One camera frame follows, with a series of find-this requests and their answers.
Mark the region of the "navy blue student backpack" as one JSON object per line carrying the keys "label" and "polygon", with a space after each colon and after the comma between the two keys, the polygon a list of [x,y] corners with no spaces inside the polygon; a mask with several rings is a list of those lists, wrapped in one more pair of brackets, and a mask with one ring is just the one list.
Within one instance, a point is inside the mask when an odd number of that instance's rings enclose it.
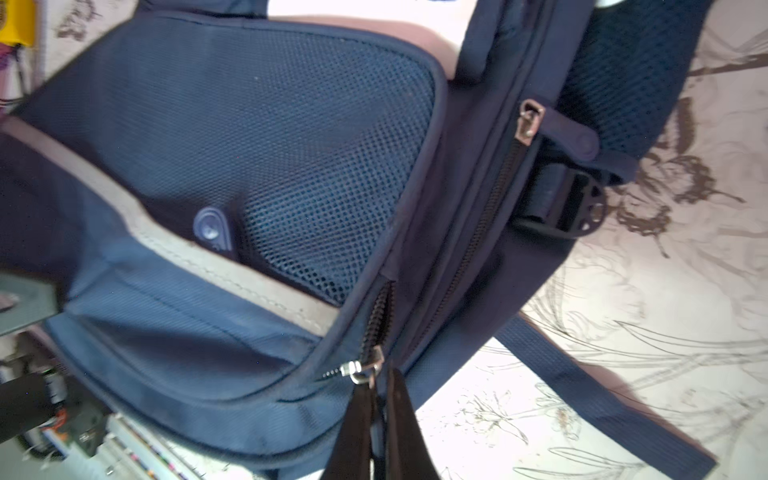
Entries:
{"label": "navy blue student backpack", "polygon": [[270,479],[322,473],[356,385],[386,479],[498,340],[672,479],[715,460],[521,308],[600,228],[707,1],[142,1],[1,122],[1,264],[57,287],[54,353],[113,409]]}

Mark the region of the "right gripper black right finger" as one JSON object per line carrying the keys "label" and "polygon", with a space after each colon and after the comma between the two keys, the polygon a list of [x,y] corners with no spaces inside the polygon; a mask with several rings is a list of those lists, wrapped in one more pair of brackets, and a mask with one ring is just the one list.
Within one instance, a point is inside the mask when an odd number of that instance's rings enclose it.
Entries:
{"label": "right gripper black right finger", "polygon": [[439,480],[428,453],[403,374],[391,368],[386,393],[385,478]]}

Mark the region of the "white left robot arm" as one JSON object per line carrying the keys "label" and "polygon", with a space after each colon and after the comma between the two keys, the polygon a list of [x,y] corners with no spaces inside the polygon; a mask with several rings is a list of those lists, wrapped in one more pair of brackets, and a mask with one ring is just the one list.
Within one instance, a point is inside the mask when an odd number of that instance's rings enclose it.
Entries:
{"label": "white left robot arm", "polygon": [[43,323],[59,313],[57,287],[18,272],[1,272],[1,338],[13,343],[1,358],[1,439],[37,432],[52,445],[77,446],[88,457],[107,434],[111,410],[54,353]]}

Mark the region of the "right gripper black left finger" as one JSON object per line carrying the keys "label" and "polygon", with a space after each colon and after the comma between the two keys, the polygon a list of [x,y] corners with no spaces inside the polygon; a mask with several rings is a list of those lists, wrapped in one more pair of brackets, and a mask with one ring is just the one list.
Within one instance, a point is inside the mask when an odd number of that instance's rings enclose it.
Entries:
{"label": "right gripper black left finger", "polygon": [[368,384],[355,386],[332,453],[322,473],[322,480],[371,478],[374,402],[374,391]]}

